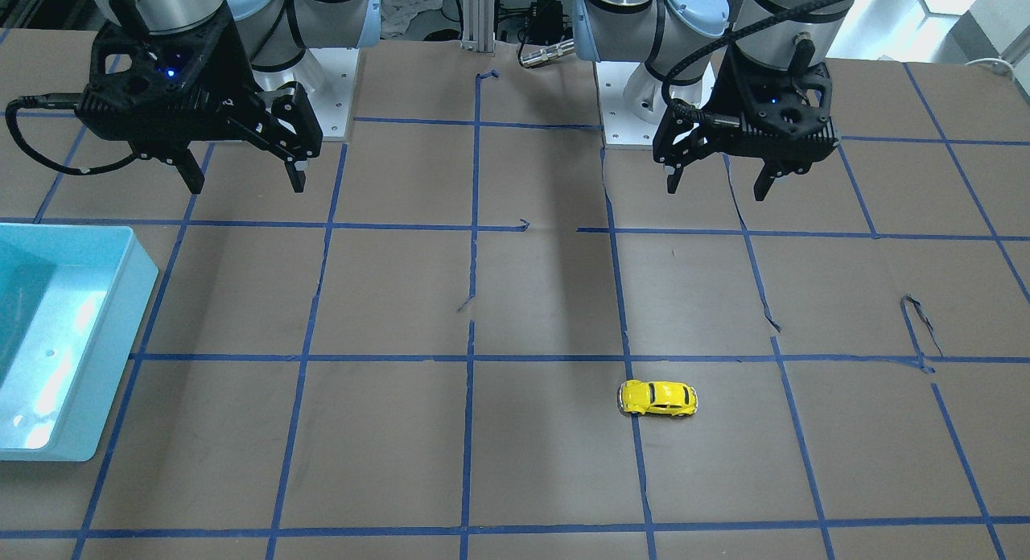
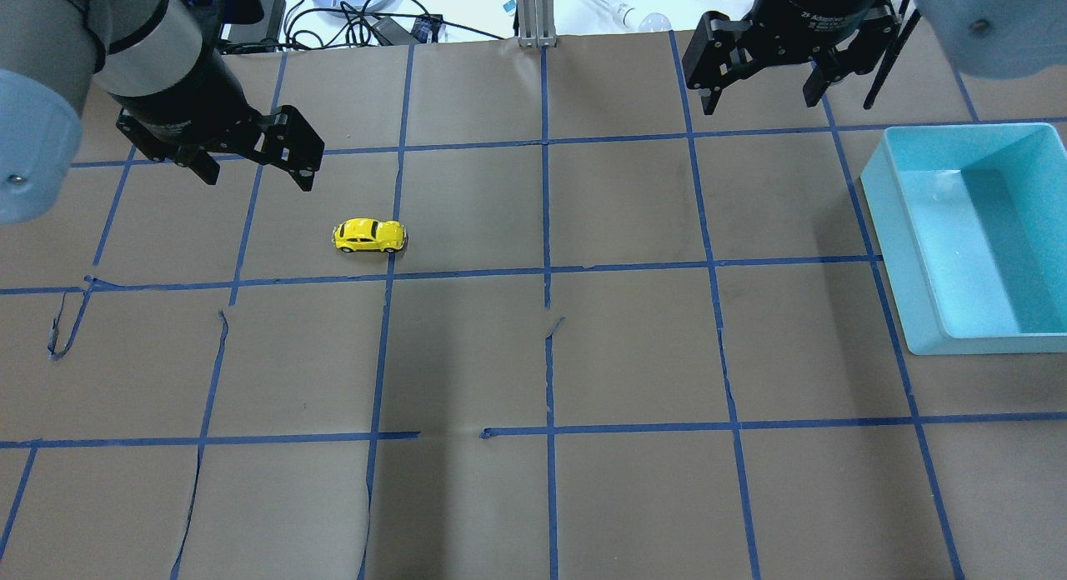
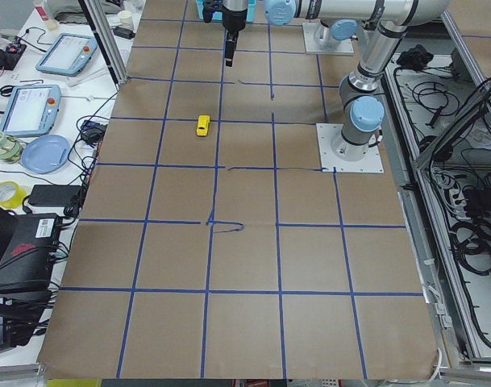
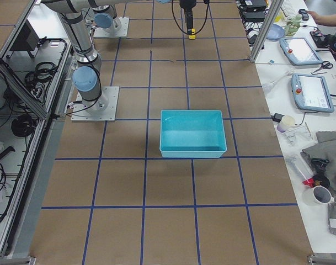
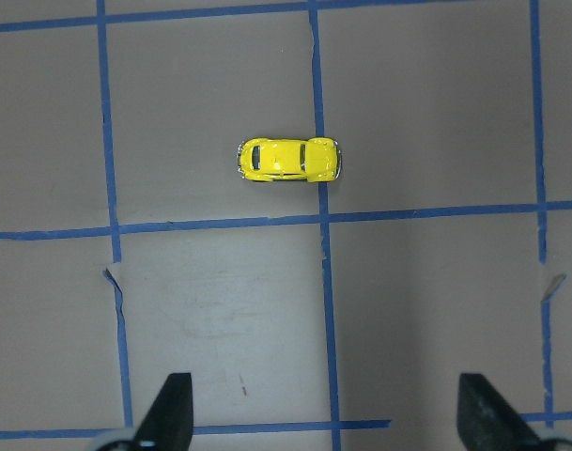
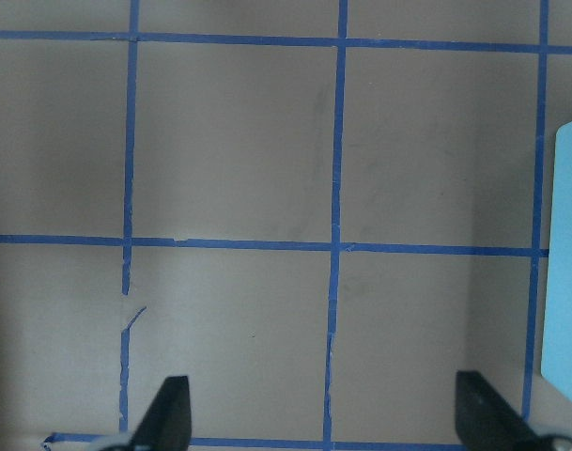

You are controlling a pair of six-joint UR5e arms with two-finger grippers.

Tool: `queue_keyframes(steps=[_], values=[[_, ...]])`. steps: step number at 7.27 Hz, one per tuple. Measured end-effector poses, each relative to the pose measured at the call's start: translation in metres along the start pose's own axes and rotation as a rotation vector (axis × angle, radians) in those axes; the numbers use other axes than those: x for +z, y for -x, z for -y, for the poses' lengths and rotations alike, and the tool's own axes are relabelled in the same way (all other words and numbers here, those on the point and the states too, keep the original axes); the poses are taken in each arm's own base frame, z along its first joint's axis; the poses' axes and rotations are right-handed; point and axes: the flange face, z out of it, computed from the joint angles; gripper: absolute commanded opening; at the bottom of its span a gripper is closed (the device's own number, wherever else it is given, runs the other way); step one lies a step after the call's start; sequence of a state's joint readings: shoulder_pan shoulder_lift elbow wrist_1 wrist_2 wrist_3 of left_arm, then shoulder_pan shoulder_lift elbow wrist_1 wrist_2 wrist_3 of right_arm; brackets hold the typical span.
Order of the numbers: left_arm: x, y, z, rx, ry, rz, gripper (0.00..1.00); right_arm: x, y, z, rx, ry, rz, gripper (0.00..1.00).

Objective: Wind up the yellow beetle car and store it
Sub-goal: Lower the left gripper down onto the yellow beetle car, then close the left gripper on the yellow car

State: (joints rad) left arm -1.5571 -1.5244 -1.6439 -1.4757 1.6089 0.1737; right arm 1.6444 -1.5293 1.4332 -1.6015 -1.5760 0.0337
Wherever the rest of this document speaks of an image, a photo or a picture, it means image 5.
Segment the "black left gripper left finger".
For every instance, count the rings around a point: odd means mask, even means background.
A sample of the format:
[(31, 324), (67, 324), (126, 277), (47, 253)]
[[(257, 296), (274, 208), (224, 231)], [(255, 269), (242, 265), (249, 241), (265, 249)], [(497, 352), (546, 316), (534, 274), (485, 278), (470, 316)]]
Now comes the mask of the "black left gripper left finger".
[(135, 431), (130, 450), (188, 450), (192, 438), (192, 375), (172, 373)]

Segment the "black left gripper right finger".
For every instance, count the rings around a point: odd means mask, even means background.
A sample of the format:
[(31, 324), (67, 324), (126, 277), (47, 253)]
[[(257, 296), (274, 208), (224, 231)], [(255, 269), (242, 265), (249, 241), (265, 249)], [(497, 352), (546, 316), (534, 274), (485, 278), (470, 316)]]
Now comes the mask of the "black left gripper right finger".
[(457, 433), (466, 450), (537, 450), (540, 446), (538, 435), (479, 373), (459, 376)]

